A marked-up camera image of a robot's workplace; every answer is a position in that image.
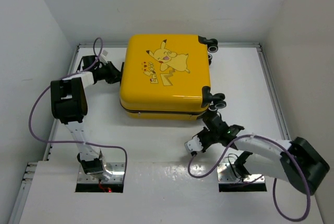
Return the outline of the yellow suitcase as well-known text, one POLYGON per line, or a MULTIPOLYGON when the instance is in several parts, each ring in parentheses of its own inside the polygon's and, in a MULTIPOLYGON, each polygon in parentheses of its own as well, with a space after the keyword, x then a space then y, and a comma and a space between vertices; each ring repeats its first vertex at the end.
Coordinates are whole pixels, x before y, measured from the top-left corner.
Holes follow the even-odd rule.
POLYGON ((196 120, 226 107, 211 92, 212 54, 217 39, 196 34, 137 34, 122 66, 120 104, 134 118, 196 120))

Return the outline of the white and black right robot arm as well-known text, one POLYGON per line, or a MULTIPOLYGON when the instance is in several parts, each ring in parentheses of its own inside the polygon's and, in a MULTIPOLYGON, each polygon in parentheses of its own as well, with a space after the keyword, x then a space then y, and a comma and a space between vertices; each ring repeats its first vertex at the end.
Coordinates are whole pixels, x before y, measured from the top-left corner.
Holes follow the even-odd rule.
POLYGON ((191 156, 214 144, 238 150, 233 161, 225 154, 215 168, 222 173, 223 183, 242 183, 253 174, 261 174, 289 182, 296 190, 314 195, 330 170, 329 164, 305 139, 270 139, 255 134, 240 135, 240 125, 228 125, 219 112, 201 116, 205 127, 185 143, 191 156))

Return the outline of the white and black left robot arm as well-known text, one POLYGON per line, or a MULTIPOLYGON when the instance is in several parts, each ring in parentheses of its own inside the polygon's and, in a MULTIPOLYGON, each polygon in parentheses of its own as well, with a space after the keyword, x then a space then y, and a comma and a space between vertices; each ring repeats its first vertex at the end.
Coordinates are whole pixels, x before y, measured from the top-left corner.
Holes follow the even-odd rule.
POLYGON ((77 73, 54 80, 50 86, 52 114, 71 133, 84 173, 103 182, 112 178, 112 167, 104 160, 101 150, 88 144, 84 117, 88 114, 86 88, 101 80, 108 84, 121 81, 121 72, 106 59, 107 55, 103 50, 100 56, 83 56, 77 73))

